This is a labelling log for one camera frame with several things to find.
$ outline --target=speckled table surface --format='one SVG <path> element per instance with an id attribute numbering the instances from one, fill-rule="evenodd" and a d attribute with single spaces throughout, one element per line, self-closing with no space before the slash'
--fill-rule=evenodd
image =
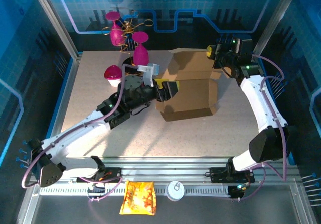
<path id="1" fill-rule="evenodd" d="M 164 71 L 172 53 L 150 51 L 150 62 Z M 128 57 L 118 51 L 84 52 L 62 131 L 86 118 L 116 92 L 104 72 Z M 151 107 L 85 143 L 68 157 L 110 156 L 235 156 L 248 149 L 258 128 L 251 106 L 234 79 L 218 80 L 217 112 L 213 116 L 165 122 Z"/>

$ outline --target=open cardboard box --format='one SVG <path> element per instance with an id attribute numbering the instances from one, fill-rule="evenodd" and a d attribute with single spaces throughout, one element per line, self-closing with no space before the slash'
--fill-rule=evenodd
<path id="1" fill-rule="evenodd" d="M 222 71 L 213 69 L 213 60 L 205 50 L 175 49 L 173 57 L 159 78 L 179 81 L 178 93 L 166 102 L 157 102 L 165 121 L 211 116 L 216 112 L 218 80 Z"/>

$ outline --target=white lid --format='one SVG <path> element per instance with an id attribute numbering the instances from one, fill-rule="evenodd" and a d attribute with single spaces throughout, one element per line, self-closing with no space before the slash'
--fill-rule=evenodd
<path id="1" fill-rule="evenodd" d="M 179 200 L 184 196 L 184 186 L 178 181 L 172 181 L 167 186 L 167 194 L 173 200 Z"/>

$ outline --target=yellow snack bag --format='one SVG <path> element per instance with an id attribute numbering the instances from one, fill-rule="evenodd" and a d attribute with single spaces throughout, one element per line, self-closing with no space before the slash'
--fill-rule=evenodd
<path id="1" fill-rule="evenodd" d="M 155 215 L 156 192 L 154 182 L 127 181 L 121 215 Z"/>

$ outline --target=magenta cup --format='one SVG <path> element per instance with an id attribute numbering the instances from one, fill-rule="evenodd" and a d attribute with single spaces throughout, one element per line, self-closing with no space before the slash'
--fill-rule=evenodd
<path id="1" fill-rule="evenodd" d="M 104 77 L 108 80 L 111 86 L 118 87 L 122 77 L 121 69 L 116 65 L 112 65 L 106 69 Z"/>

